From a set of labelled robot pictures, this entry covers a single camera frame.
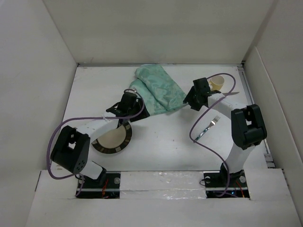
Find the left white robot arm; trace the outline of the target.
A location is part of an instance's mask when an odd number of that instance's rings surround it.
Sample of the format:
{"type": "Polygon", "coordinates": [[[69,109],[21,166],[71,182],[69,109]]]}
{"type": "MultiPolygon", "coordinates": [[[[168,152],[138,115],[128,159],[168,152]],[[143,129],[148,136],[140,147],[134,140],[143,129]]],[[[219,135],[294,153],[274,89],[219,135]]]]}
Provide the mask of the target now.
{"type": "Polygon", "coordinates": [[[89,122],[77,128],[67,123],[75,118],[63,121],[53,132],[47,147],[47,168],[49,175],[58,180],[51,171],[54,162],[70,172],[71,176],[80,175],[89,178],[94,187],[101,187],[105,183],[106,170],[89,160],[89,148],[95,140],[104,134],[120,128],[123,123],[138,117],[144,111],[142,96],[134,89],[124,91],[120,102],[106,110],[101,117],[78,117],[77,120],[89,122]]]}

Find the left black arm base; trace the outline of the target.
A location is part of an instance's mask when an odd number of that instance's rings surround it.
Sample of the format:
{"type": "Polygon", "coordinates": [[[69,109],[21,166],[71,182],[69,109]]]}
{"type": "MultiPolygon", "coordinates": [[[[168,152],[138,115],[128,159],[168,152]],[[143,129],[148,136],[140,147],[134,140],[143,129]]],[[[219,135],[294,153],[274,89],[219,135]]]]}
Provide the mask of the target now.
{"type": "Polygon", "coordinates": [[[101,181],[87,176],[77,175],[78,185],[76,198],[78,199],[119,199],[121,172],[109,171],[101,176],[101,181]]]}

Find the green patterned cloth placemat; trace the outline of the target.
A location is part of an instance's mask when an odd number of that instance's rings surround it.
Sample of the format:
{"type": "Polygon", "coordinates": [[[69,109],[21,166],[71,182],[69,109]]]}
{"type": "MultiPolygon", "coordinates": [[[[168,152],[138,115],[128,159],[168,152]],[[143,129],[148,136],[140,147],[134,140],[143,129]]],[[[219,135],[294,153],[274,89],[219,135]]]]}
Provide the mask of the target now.
{"type": "Polygon", "coordinates": [[[142,96],[149,115],[172,113],[186,106],[185,92],[161,65],[140,66],[134,76],[129,87],[142,96]]]}

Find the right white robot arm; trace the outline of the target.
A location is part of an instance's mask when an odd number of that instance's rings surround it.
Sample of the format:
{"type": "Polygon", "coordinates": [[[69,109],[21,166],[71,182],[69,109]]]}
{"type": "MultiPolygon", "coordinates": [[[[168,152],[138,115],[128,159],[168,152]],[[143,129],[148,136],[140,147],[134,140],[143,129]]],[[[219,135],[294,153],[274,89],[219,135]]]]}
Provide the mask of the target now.
{"type": "Polygon", "coordinates": [[[220,183],[230,186],[236,181],[236,174],[243,170],[251,151],[267,138],[260,107],[256,104],[245,105],[220,91],[212,91],[206,78],[193,81],[183,103],[195,111],[200,111],[203,106],[208,110],[214,109],[231,120],[233,146],[219,174],[220,183]]]}

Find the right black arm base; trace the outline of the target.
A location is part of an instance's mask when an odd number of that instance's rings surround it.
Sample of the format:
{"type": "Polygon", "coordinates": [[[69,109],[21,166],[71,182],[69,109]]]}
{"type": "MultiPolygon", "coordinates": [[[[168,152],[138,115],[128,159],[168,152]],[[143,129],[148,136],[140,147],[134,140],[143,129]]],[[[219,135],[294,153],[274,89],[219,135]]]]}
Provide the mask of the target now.
{"type": "Polygon", "coordinates": [[[199,183],[207,198],[250,198],[244,170],[228,173],[224,164],[218,171],[204,171],[199,183]]]}

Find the dark rimmed dinner plate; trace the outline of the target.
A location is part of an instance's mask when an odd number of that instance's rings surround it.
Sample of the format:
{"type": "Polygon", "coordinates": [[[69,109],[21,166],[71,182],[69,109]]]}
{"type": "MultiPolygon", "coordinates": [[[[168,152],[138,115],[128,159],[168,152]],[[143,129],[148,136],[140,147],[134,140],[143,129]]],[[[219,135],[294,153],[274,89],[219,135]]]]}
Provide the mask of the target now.
{"type": "Polygon", "coordinates": [[[128,146],[132,134],[133,131],[129,122],[119,123],[116,129],[110,130],[94,140],[92,146],[102,154],[116,154],[128,146]]]}

